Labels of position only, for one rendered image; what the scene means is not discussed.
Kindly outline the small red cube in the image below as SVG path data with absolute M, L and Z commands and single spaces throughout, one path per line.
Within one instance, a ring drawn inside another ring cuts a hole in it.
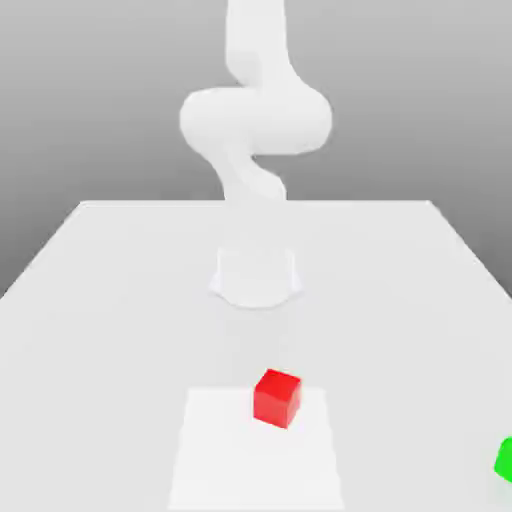
M 301 405 L 302 380 L 294 375 L 267 369 L 253 392 L 253 417 L 287 429 Z

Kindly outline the small green cube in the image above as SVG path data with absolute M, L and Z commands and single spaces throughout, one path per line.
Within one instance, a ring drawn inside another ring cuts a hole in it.
M 494 472 L 512 484 L 512 436 L 501 442 L 494 463 Z

